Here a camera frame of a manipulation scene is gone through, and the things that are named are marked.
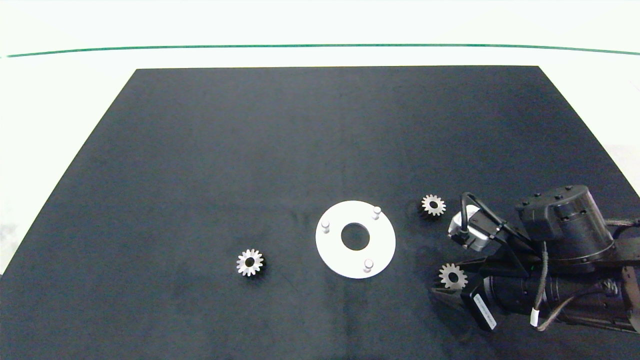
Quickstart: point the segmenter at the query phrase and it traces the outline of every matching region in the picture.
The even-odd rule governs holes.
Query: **metal gear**
[[[446,207],[444,201],[436,195],[429,194],[422,198],[422,213],[425,215],[439,217],[447,210]]]
[[[453,281],[449,277],[451,274],[456,274],[458,280]],[[442,265],[440,269],[440,275],[438,275],[441,280],[440,282],[444,284],[444,287],[447,289],[453,290],[462,290],[467,285],[467,276],[463,270],[460,270],[460,266],[455,264],[446,264]]]
[[[238,255],[238,261],[236,263],[238,266],[238,273],[243,276],[251,276],[255,275],[256,272],[260,271],[260,267],[262,267],[262,262],[264,258],[262,254],[255,249],[247,249],[243,251],[242,255]]]

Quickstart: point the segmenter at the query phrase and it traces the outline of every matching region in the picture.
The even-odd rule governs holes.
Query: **black motor housing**
[[[584,185],[570,185],[524,198],[516,206],[530,239],[547,242],[554,273],[591,272],[614,241]]]

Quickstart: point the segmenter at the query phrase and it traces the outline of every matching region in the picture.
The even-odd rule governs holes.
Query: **center hole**
[[[360,224],[349,224],[342,229],[342,242],[351,250],[362,250],[369,244],[369,232]]]

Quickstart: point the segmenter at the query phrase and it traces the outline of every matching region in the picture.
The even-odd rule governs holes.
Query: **metal pin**
[[[323,233],[329,233],[329,221],[327,220],[322,220],[322,223],[320,224],[322,226],[322,232]]]
[[[380,209],[379,206],[374,206],[373,207],[373,220],[377,220],[380,217],[380,213],[382,212],[382,209]]]
[[[364,272],[370,272],[372,267],[373,267],[373,260],[366,259],[364,261]]]

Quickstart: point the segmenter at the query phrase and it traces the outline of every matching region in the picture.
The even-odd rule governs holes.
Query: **green line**
[[[38,53],[24,53],[7,55],[7,58],[21,56],[36,56],[64,53],[83,53],[85,51],[110,50],[146,50],[146,49],[242,49],[242,48],[273,48],[273,47],[510,47],[518,49],[550,49],[587,51],[590,53],[607,53],[623,55],[640,55],[633,51],[586,49],[583,47],[544,46],[544,45],[510,45],[510,44],[271,44],[271,45],[157,45],[157,46],[120,46],[120,47],[90,47],[87,49],[68,49],[55,51],[41,51]]]

